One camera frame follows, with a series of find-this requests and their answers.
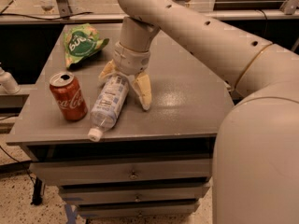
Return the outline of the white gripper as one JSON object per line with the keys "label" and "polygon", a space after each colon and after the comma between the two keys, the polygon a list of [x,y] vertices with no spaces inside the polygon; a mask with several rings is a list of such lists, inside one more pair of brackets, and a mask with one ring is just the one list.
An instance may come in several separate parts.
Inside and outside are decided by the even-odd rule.
{"label": "white gripper", "polygon": [[149,60],[149,51],[133,51],[117,42],[114,48],[113,60],[105,65],[98,76],[99,84],[105,84],[107,79],[117,71],[117,68],[125,75],[135,75],[134,80],[131,82],[132,88],[142,108],[148,111],[152,102],[150,76],[143,71],[148,68]]}

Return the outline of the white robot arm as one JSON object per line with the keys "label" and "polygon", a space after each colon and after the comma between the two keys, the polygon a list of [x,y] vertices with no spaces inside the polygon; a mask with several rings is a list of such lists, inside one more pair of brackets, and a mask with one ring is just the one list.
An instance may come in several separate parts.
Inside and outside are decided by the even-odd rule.
{"label": "white robot arm", "polygon": [[213,157],[213,224],[299,224],[299,56],[173,0],[118,0],[112,63],[134,77],[144,108],[150,43],[164,31],[243,99],[223,120]]}

